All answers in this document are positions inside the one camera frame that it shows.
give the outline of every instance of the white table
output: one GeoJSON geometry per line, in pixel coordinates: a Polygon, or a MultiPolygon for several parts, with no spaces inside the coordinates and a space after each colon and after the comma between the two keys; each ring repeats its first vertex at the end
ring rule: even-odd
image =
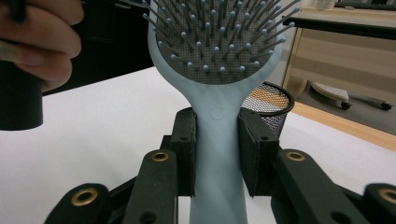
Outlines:
{"type": "MultiPolygon", "coordinates": [[[[46,96],[43,106],[41,127],[0,132],[0,223],[41,224],[70,189],[114,189],[135,177],[190,104],[152,67],[46,96]]],[[[313,120],[289,113],[280,140],[309,153],[347,189],[396,185],[396,153],[313,120]]],[[[268,197],[246,195],[249,223],[275,223],[268,197]]],[[[188,223],[189,198],[179,198],[179,209],[179,223],[188,223]]]]}

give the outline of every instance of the black mesh cup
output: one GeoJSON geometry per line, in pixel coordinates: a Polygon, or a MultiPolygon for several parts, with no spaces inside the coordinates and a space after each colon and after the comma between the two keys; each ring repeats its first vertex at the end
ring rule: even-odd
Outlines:
{"type": "Polygon", "coordinates": [[[258,113],[273,133],[279,137],[286,116],[294,107],[294,99],[290,93],[281,87],[263,82],[250,93],[242,107],[258,113]]]}

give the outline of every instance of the finger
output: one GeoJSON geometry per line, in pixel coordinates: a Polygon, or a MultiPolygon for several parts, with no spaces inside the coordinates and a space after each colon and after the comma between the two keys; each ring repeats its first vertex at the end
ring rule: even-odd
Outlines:
{"type": "Polygon", "coordinates": [[[42,91],[53,90],[67,82],[72,74],[72,64],[67,56],[56,51],[21,46],[22,60],[30,57],[32,52],[40,54],[44,58],[40,66],[24,63],[16,63],[16,65],[20,69],[43,79],[42,91]]]}
{"type": "Polygon", "coordinates": [[[24,24],[4,17],[0,19],[0,38],[59,51],[69,58],[80,53],[79,36],[67,23],[38,7],[28,7],[26,10],[24,24]]]}
{"type": "Polygon", "coordinates": [[[79,23],[84,17],[80,0],[27,0],[26,3],[47,10],[70,25],[79,23]]]}
{"type": "Polygon", "coordinates": [[[35,50],[22,50],[19,45],[0,40],[0,61],[39,66],[44,62],[44,56],[35,50]]]}

